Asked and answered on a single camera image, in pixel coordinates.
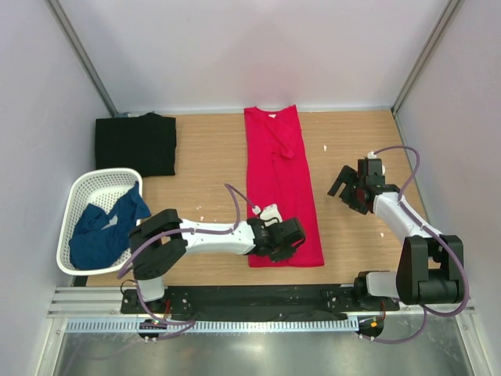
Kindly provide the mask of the red t shirt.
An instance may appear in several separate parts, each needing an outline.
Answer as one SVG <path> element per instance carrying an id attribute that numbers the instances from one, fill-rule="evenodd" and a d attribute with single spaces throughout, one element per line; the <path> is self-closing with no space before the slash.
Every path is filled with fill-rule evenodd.
<path id="1" fill-rule="evenodd" d="M 325 265 L 312 181 L 295 105 L 278 111 L 248 107 L 244 111 L 247 137 L 247 196 L 261 208 L 276 204 L 282 218 L 296 218 L 306 240 L 294 255 L 272 262 L 251 255 L 250 267 L 320 267 Z"/>

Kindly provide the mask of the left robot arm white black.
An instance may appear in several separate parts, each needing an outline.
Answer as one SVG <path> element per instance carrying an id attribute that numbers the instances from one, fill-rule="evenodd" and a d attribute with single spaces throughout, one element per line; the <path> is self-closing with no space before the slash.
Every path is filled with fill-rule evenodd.
<path id="1" fill-rule="evenodd" d="M 166 209 L 128 235 L 130 259 L 120 275 L 132 271 L 139 287 L 139 304 L 149 313 L 166 303 L 163 276 L 183 256 L 200 253 L 256 255 L 278 262 L 291 258 L 306 234 L 296 218 L 282 220 L 275 205 L 234 224 L 194 222 Z"/>

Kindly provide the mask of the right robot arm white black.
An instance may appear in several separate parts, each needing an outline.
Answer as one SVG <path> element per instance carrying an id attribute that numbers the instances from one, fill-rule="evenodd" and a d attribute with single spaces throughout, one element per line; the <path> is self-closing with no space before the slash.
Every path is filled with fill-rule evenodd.
<path id="1" fill-rule="evenodd" d="M 422 306 L 463 301 L 463 242 L 430 226 L 398 186 L 386 183 L 381 159 L 345 165 L 328 194 L 362 215 L 374 214 L 402 244 L 396 271 L 365 271 L 355 279 L 352 297 L 360 309 L 372 309 L 381 298 Z"/>

